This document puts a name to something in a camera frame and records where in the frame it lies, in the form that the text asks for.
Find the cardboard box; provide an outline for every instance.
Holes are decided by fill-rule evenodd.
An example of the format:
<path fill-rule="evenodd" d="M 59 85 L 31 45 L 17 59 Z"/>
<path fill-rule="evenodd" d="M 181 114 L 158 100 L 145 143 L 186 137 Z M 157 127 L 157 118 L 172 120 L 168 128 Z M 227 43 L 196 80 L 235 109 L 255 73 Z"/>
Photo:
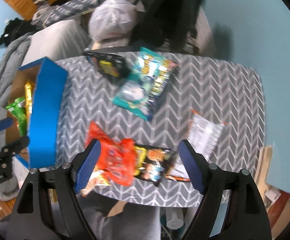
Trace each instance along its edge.
<path fill-rule="evenodd" d="M 56 162 L 58 116 L 67 75 L 66 70 L 46 57 L 20 67 L 16 73 L 8 104 L 24 96 L 28 79 L 35 84 L 27 129 L 30 144 L 16 156 L 26 168 L 48 167 Z M 6 144 L 19 137 L 16 124 L 6 130 Z"/>

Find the white plastic bag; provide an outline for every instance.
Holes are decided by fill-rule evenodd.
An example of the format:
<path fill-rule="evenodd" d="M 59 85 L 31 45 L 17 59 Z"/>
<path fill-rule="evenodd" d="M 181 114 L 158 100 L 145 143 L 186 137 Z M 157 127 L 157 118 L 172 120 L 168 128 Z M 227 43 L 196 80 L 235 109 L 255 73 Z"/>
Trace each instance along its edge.
<path fill-rule="evenodd" d="M 89 35 L 94 41 L 121 37 L 136 25 L 136 6 L 126 0 L 106 0 L 89 20 Z"/>

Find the gray pants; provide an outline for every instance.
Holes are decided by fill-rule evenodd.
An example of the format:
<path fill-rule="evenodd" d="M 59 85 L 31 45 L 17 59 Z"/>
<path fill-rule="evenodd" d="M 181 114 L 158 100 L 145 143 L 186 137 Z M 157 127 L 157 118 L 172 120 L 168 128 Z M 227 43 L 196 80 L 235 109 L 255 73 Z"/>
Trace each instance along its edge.
<path fill-rule="evenodd" d="M 78 203 L 97 240 L 160 240 L 159 207 L 127 203 L 122 213 L 106 217 L 117 200 L 91 192 L 78 196 Z M 53 205 L 57 231 L 68 236 L 58 203 Z M 0 234 L 6 238 L 9 216 L 0 221 Z"/>

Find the white cylinder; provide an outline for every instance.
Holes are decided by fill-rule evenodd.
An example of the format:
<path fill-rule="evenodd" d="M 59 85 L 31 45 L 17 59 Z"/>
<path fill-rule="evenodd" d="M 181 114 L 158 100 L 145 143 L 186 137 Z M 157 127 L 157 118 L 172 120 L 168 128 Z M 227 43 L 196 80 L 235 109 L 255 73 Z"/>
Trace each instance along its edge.
<path fill-rule="evenodd" d="M 166 225 L 169 229 L 176 230 L 184 224 L 182 208 L 166 208 Z"/>

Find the herringbone pattern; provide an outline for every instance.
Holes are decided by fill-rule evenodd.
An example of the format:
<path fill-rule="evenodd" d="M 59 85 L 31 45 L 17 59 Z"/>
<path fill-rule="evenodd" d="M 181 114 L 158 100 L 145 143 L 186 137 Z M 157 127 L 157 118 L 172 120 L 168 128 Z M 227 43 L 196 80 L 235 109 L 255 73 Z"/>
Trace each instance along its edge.
<path fill-rule="evenodd" d="M 119 53 L 129 64 L 132 52 Z M 108 81 L 84 57 L 58 61 L 69 71 L 59 116 L 57 164 L 71 161 L 84 149 L 90 121 L 95 121 L 115 140 L 133 138 L 141 144 L 170 147 L 184 139 L 195 109 L 206 119 L 228 125 L 209 162 L 229 171 L 255 173 L 259 148 L 264 144 L 264 98 L 257 73 L 242 65 L 207 57 L 163 53 L 179 64 L 162 104 L 151 123 L 111 102 L 121 84 Z M 191 183 L 163 179 L 153 184 L 135 179 L 131 187 L 112 183 L 97 192 L 129 202 L 157 206 L 197 206 L 201 195 Z"/>

